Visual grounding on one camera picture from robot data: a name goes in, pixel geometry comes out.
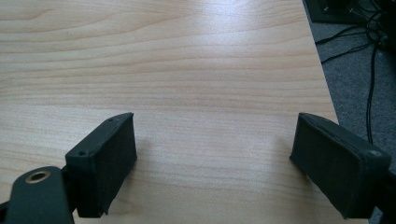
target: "black cable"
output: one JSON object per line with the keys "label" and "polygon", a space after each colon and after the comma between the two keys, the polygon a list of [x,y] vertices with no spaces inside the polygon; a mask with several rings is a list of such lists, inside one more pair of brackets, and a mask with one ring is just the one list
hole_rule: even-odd
{"label": "black cable", "polygon": [[370,9],[367,9],[367,8],[365,8],[365,7],[363,7],[362,5],[361,5],[361,3],[358,3],[358,7],[361,9],[361,10],[363,10],[363,11],[366,11],[366,12],[369,12],[369,13],[375,13],[375,12],[377,12],[378,10],[370,10]]}
{"label": "black cable", "polygon": [[362,35],[362,34],[366,34],[366,32],[362,31],[362,32],[357,32],[357,33],[352,33],[352,34],[339,35],[338,37],[349,36],[349,35]]}
{"label": "black cable", "polygon": [[349,13],[353,13],[353,14],[355,14],[357,16],[360,16],[360,17],[364,18],[365,20],[369,19],[369,17],[367,17],[366,15],[360,14],[358,11],[356,11],[355,8],[350,7],[349,4],[346,3],[346,0],[343,0],[343,2],[344,2],[345,8],[348,10]]}
{"label": "black cable", "polygon": [[374,2],[374,0],[370,0],[370,3],[373,5],[373,7],[375,8],[375,10],[379,10],[379,7],[376,5],[376,3]]}
{"label": "black cable", "polygon": [[350,53],[355,53],[355,52],[361,51],[361,50],[363,50],[363,49],[366,49],[367,47],[369,47],[369,46],[372,45],[372,44],[373,44],[372,42],[365,43],[365,44],[363,44],[363,45],[357,46],[357,47],[355,47],[355,48],[349,49],[349,50],[347,50],[347,51],[345,51],[345,52],[342,52],[342,53],[340,53],[340,54],[337,54],[337,55],[334,55],[334,56],[332,56],[332,57],[330,57],[330,58],[327,58],[326,60],[322,61],[321,63],[324,64],[324,63],[327,63],[327,62],[329,62],[329,61],[331,61],[331,60],[334,60],[334,59],[336,59],[336,58],[339,58],[339,57],[341,57],[341,56],[344,56],[344,55],[346,55],[346,54],[350,54]]}
{"label": "black cable", "polygon": [[317,42],[315,42],[315,44],[316,45],[326,44],[326,43],[328,43],[328,42],[330,42],[330,41],[332,41],[332,40],[334,40],[334,39],[336,39],[338,37],[346,36],[346,35],[343,35],[343,33],[345,33],[345,32],[348,32],[348,31],[351,31],[351,30],[355,30],[355,29],[359,29],[359,28],[363,28],[363,27],[364,26],[362,26],[362,25],[354,25],[354,26],[347,27],[346,29],[338,32],[337,34],[335,34],[335,35],[333,35],[331,37],[327,37],[327,38],[318,40]]}
{"label": "black cable", "polygon": [[[370,17],[370,19],[367,21],[367,24],[366,24],[366,35],[367,35],[367,38],[370,40],[370,41],[372,41],[372,42],[378,42],[379,41],[379,39],[381,38],[380,36],[380,34],[379,34],[379,32],[377,31],[377,30],[374,30],[374,29],[372,29],[372,28],[370,28],[370,23],[371,23],[371,21],[373,21],[374,19],[375,19],[375,17],[378,15],[378,14],[380,14],[380,13],[382,13],[381,11],[377,11],[372,17]],[[377,39],[374,39],[371,35],[370,35],[370,32],[374,32],[376,35],[377,35]]]}
{"label": "black cable", "polygon": [[375,86],[375,54],[376,54],[377,46],[374,45],[372,59],[371,59],[371,80],[370,80],[370,90],[369,96],[367,97],[367,108],[366,108],[366,130],[367,130],[367,139],[369,143],[373,143],[373,136],[371,131],[371,107],[373,101],[373,93]]}

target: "black 3d-printed part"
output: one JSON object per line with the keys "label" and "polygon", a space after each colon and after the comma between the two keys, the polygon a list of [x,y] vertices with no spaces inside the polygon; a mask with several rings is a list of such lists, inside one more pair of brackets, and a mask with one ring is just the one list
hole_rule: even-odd
{"label": "black 3d-printed part", "polygon": [[396,223],[396,175],[389,172],[375,189],[375,206],[383,212],[381,224]]}
{"label": "black 3d-printed part", "polygon": [[328,119],[300,113],[290,159],[344,218],[368,218],[390,155]]}
{"label": "black 3d-printed part", "polygon": [[107,119],[66,154],[80,217],[100,217],[136,161],[132,113]]}
{"label": "black 3d-printed part", "polygon": [[74,223],[62,172],[57,167],[41,167],[18,177],[7,206],[9,224]]}
{"label": "black 3d-printed part", "polygon": [[8,202],[0,203],[0,223],[6,221],[7,210],[8,210]]}

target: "black plastic part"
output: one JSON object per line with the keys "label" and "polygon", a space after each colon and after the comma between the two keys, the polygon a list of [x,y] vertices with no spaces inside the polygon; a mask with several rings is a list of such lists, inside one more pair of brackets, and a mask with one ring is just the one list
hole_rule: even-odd
{"label": "black plastic part", "polygon": [[107,119],[66,154],[80,217],[100,217],[136,161],[132,113]]}
{"label": "black plastic part", "polygon": [[61,170],[47,166],[21,175],[12,186],[6,223],[74,223]]}
{"label": "black plastic part", "polygon": [[8,202],[0,203],[0,223],[4,223],[6,221],[7,210]]}
{"label": "black plastic part", "polygon": [[67,166],[62,169],[62,175],[64,177],[64,190],[66,191],[69,210],[70,213],[73,213],[78,204],[78,185],[67,173]]}
{"label": "black plastic part", "polygon": [[373,213],[375,185],[390,155],[334,122],[300,113],[290,159],[318,185],[344,218]]}
{"label": "black plastic part", "polygon": [[357,1],[344,4],[344,0],[305,0],[312,22],[363,24],[366,22],[357,7]]}
{"label": "black plastic part", "polygon": [[396,223],[396,176],[389,173],[375,189],[375,205],[384,213],[381,223]]}

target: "table surface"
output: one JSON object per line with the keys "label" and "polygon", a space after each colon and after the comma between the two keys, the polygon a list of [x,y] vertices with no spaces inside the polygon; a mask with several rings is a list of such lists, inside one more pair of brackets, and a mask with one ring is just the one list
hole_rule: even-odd
{"label": "table surface", "polygon": [[344,221],[289,160],[299,112],[336,120],[300,0],[5,0],[0,201],[104,119],[138,161],[77,223]]}

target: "screw hole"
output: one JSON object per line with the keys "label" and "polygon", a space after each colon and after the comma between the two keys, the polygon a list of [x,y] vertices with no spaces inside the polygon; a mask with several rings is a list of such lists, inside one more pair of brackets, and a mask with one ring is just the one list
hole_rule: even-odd
{"label": "screw hole", "polygon": [[28,184],[35,184],[47,179],[49,176],[50,176],[50,172],[48,171],[38,171],[35,172],[34,174],[29,175],[25,179],[25,182]]}

